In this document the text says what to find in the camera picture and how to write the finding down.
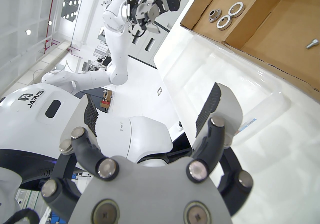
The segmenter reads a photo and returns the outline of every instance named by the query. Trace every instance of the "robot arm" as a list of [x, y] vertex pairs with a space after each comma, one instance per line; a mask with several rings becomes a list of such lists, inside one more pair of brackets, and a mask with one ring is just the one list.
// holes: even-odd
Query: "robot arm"
[[113, 0], [105, 5], [103, 11], [105, 38], [112, 58], [107, 69], [87, 73], [52, 71], [42, 77], [42, 83], [55, 85], [73, 95], [79, 91], [109, 84], [124, 84], [128, 80], [131, 27], [138, 25], [141, 31], [160, 33], [154, 24], [155, 19], [169, 10], [177, 11], [180, 0], [154, 0], [144, 3], [138, 3], [136, 0]]

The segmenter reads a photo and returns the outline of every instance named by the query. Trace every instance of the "red pipe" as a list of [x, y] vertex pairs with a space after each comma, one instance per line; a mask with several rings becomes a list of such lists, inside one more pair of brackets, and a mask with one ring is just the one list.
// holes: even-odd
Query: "red pipe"
[[[50, 20], [50, 17], [51, 17], [51, 11], [52, 11], [52, 5], [53, 5], [53, 3], [54, 3], [54, 0], [51, 0], [51, 6], [50, 6], [50, 12], [49, 12], [49, 20]], [[46, 35], [46, 37], [48, 36], [48, 31], [49, 31], [49, 24], [47, 25], [47, 35]]]
[[80, 57], [80, 56], [78, 56], [78, 55], [72, 54], [72, 50], [70, 50], [69, 48], [67, 49], [67, 51], [69, 51], [71, 55], [76, 56], [76, 57], [78, 57], [78, 58], [80, 58], [80, 59], [83, 59], [83, 57]]
[[77, 48], [75, 48], [75, 47], [72, 47], [72, 44], [70, 45], [70, 47], [73, 48], [73, 49], [75, 49], [75, 50], [77, 50], [77, 51], [79, 51], [79, 49], [77, 49]]

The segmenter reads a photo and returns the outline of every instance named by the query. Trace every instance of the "bolt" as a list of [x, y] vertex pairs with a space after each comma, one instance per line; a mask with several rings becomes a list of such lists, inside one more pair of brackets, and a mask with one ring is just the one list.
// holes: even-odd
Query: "bolt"
[[205, 165], [197, 160], [194, 160], [189, 164], [189, 172], [192, 178], [197, 181], [203, 181], [208, 176]]
[[57, 183], [53, 179], [49, 179], [44, 183], [41, 188], [41, 194], [43, 197], [50, 197], [52, 196], [57, 190]]
[[93, 224], [114, 224], [117, 223], [118, 219], [118, 205], [110, 199], [101, 201], [92, 214]]
[[203, 208], [199, 206], [194, 206], [190, 208], [188, 215], [188, 221], [190, 224], [207, 224], [208, 217]]
[[85, 131], [85, 129], [83, 127], [76, 127], [71, 132], [71, 138], [73, 138], [73, 139], [80, 138], [85, 133], [84, 131]]
[[62, 141], [59, 145], [59, 151], [60, 152], [67, 152], [71, 149], [72, 145], [71, 145], [71, 140], [70, 139], [65, 139], [64, 141]]
[[211, 118], [211, 123], [216, 127], [223, 127], [224, 126], [224, 120], [221, 117], [213, 116]]
[[106, 179], [114, 175], [117, 164], [112, 159], [104, 159], [98, 168], [98, 174], [101, 178]]
[[184, 209], [185, 224], [209, 224], [210, 213], [207, 207], [200, 201], [190, 202]]
[[307, 48], [307, 49], [310, 49], [311, 47], [317, 46], [318, 44], [319, 44], [319, 41], [318, 41], [317, 39], [314, 39], [313, 41], [311, 41], [310, 44], [308, 44], [308, 45], [306, 46], [306, 48]]
[[250, 175], [248, 172], [246, 172], [246, 171], [241, 171], [241, 172], [239, 173], [238, 180], [239, 180], [240, 184], [241, 184], [242, 186], [244, 186], [244, 187], [250, 188], [250, 187], [252, 187], [253, 184], [254, 184], [254, 183], [253, 183], [254, 180], [252, 179], [251, 175]]

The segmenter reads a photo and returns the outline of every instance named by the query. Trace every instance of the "humanoid robot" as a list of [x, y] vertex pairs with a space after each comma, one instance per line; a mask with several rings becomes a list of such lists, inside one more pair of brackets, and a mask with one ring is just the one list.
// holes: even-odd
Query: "humanoid robot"
[[[164, 202], [163, 195], [167, 194], [166, 199], [172, 199], [170, 204], [174, 206], [174, 197], [187, 188], [184, 193], [190, 189], [190, 195], [184, 195], [179, 206], [196, 193], [194, 199], [205, 197], [206, 202], [190, 200], [183, 211], [184, 223], [211, 223], [212, 214], [218, 211], [221, 217], [217, 217], [215, 223], [231, 223], [230, 216], [243, 205], [253, 182], [228, 148], [242, 121], [240, 105], [229, 88], [215, 84], [196, 123], [197, 137], [192, 153], [169, 165], [166, 154], [173, 144], [164, 124], [139, 116], [114, 117], [97, 111], [89, 95], [81, 100], [74, 96], [82, 90], [125, 83], [132, 26], [157, 33], [155, 18], [169, 10], [176, 11], [179, 6], [180, 0], [145, 3], [113, 0], [103, 13], [112, 56], [106, 70], [84, 74], [54, 71], [45, 74], [42, 83], [19, 89], [0, 100], [1, 223], [11, 215], [8, 223], [16, 222], [20, 211], [15, 211], [20, 208], [14, 193], [18, 187], [41, 190], [53, 211], [70, 223], [183, 223], [170, 213], [174, 209], [168, 210], [169, 204], [155, 209], [154, 203], [155, 195], [163, 191], [159, 201]], [[101, 126], [107, 126], [108, 132], [96, 135], [96, 129], [101, 131]], [[225, 176], [217, 189], [208, 176], [219, 161], [225, 165]], [[95, 183], [90, 184], [83, 195], [70, 180], [73, 173], [81, 170], [91, 173]], [[212, 188], [213, 193], [201, 185]], [[107, 202], [102, 204], [97, 204], [95, 200], [99, 196], [96, 196], [91, 201], [95, 206], [88, 207], [90, 212], [85, 210], [79, 220], [76, 216], [83, 210], [82, 201], [86, 201], [82, 198], [92, 187], [102, 196], [110, 188], [117, 192], [115, 197], [110, 193]], [[153, 196], [145, 196], [143, 204], [129, 205], [128, 201], [135, 204], [134, 196], [139, 196], [144, 188], [144, 193], [151, 192]], [[136, 210], [141, 206], [143, 214]], [[128, 215], [123, 214], [125, 211], [120, 207], [125, 207]], [[198, 218], [206, 222], [194, 222]]]

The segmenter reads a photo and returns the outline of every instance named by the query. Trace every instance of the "metal ring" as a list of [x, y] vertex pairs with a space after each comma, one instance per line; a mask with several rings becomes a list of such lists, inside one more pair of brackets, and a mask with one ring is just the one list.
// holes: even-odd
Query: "metal ring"
[[[239, 6], [239, 9], [236, 12], [233, 12], [236, 6]], [[244, 4], [242, 2], [237, 2], [231, 6], [231, 8], [228, 11], [228, 15], [230, 17], [239, 17], [244, 10], [245, 10]]]
[[225, 15], [221, 17], [217, 22], [217, 28], [219, 30], [225, 30], [227, 27], [229, 27], [232, 23], [232, 18], [229, 15]]

